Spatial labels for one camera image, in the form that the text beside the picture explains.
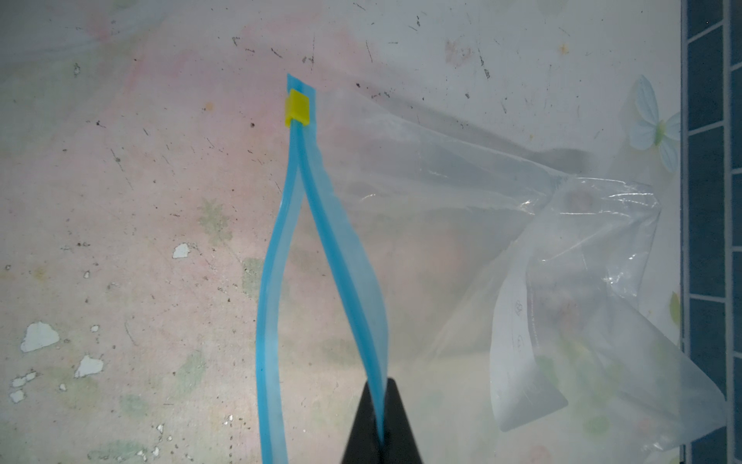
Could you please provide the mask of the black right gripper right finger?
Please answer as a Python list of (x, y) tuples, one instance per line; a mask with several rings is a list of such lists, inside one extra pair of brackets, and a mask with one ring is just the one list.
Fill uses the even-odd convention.
[(415, 442), (398, 386), (392, 378), (388, 378), (386, 387), (382, 462), (384, 464), (422, 464), (419, 448)]

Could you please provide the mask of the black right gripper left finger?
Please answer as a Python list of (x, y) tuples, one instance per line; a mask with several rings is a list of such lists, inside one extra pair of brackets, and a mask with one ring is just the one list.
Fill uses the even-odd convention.
[(381, 464), (382, 452), (376, 413), (368, 384), (365, 384), (341, 464)]

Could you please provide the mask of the clear zip top bag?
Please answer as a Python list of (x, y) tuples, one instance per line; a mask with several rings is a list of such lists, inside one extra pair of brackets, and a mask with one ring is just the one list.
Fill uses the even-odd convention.
[(289, 459), (279, 311), (335, 290), (381, 445), (388, 378), (424, 463), (643, 463), (721, 429), (720, 388), (639, 311), (661, 206), (288, 77), (288, 166), (263, 265), (262, 458)]

